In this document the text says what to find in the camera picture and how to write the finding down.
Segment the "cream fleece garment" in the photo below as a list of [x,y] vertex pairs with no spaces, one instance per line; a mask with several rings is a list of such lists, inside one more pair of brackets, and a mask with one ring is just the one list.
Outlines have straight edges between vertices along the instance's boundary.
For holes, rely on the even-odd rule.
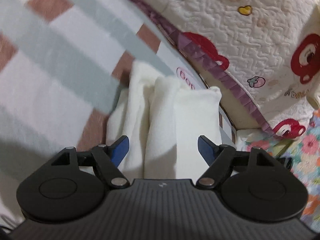
[[127,89],[106,126],[106,141],[125,135],[128,153],[119,169],[129,180],[198,178],[208,168],[199,153],[201,135],[221,144],[217,87],[191,89],[176,76],[164,76],[146,62],[134,61]]

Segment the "bear print quilt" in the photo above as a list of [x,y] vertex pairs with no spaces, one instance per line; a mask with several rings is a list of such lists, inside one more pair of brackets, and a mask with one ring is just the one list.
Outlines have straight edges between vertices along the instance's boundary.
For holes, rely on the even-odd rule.
[[265,131],[306,132],[319,76],[319,0],[131,0]]

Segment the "floral bed sheet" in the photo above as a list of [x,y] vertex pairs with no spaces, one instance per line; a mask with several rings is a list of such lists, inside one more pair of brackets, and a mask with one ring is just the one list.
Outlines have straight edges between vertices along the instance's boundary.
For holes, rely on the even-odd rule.
[[306,132],[297,139],[280,139],[261,129],[243,129],[237,132],[236,146],[243,151],[260,147],[274,157],[291,157],[291,171],[309,193],[302,219],[308,224],[319,222],[319,111],[313,113]]

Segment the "plaid bed blanket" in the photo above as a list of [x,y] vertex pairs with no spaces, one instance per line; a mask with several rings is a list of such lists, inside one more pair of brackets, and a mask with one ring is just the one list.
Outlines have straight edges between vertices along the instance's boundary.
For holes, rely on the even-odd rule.
[[1,223],[20,224],[17,187],[56,152],[112,143],[135,61],[204,88],[129,0],[1,0]]

